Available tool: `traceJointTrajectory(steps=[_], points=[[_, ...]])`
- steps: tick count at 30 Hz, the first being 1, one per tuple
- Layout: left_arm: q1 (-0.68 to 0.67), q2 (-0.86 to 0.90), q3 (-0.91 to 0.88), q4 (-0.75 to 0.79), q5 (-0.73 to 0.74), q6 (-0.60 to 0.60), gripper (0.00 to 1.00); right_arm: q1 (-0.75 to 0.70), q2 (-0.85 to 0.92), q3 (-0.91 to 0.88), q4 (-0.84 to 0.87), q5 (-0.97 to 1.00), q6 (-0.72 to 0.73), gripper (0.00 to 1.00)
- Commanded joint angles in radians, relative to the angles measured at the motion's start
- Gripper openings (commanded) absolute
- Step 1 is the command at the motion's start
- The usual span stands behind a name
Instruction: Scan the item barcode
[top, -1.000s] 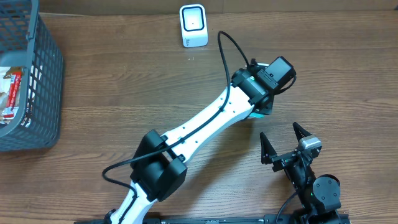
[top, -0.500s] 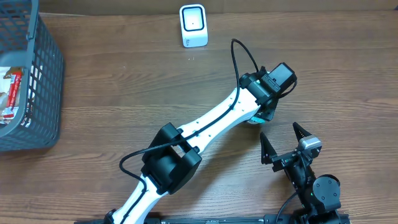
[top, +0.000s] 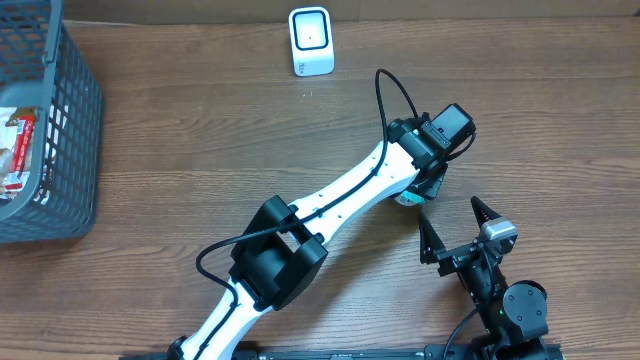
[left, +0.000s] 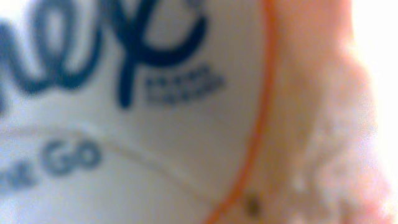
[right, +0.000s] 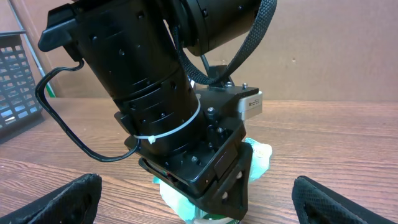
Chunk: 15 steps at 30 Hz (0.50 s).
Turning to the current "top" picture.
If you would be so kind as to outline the light green packet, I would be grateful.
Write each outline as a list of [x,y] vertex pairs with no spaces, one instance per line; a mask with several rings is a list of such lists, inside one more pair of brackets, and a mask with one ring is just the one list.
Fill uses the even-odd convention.
[[408,207],[423,205],[426,202],[426,199],[423,196],[417,195],[408,190],[404,190],[401,193],[395,195],[393,199],[398,204]]

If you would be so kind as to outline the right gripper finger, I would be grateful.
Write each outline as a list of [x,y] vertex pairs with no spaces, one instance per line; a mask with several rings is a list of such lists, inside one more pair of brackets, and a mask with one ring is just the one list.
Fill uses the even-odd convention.
[[485,223],[501,217],[499,213],[491,209],[477,196],[473,196],[470,199],[470,203],[479,228]]
[[446,251],[440,237],[424,213],[418,217],[420,233],[420,262],[432,264],[439,261],[439,256]]

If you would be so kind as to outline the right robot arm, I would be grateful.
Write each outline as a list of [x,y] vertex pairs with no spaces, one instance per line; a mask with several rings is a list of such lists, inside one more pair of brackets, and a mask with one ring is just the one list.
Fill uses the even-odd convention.
[[516,244],[516,226],[478,197],[470,203],[479,233],[454,249],[445,247],[426,215],[419,216],[420,261],[437,264],[442,277],[456,275],[473,302],[473,310],[447,339],[442,357],[449,356],[462,328],[478,316],[485,334],[465,346],[462,359],[550,359],[552,351],[543,340],[549,332],[546,290],[532,280],[508,284],[499,268]]

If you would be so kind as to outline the red snack bar wrapper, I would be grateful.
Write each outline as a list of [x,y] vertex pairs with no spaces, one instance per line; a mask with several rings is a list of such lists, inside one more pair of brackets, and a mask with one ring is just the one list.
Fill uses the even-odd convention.
[[1,196],[4,198],[15,197],[30,177],[36,120],[33,107],[1,108]]

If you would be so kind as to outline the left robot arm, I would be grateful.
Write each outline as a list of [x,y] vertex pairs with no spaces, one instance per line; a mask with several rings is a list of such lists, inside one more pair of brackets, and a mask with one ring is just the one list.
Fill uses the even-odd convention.
[[451,104],[396,119],[384,139],[353,169],[325,188],[291,203],[273,196],[244,232],[229,239],[233,264],[224,295],[193,335],[175,340],[170,359],[229,359],[258,318],[279,311],[313,281],[332,238],[386,198],[405,206],[436,196],[458,146],[475,135],[472,117]]

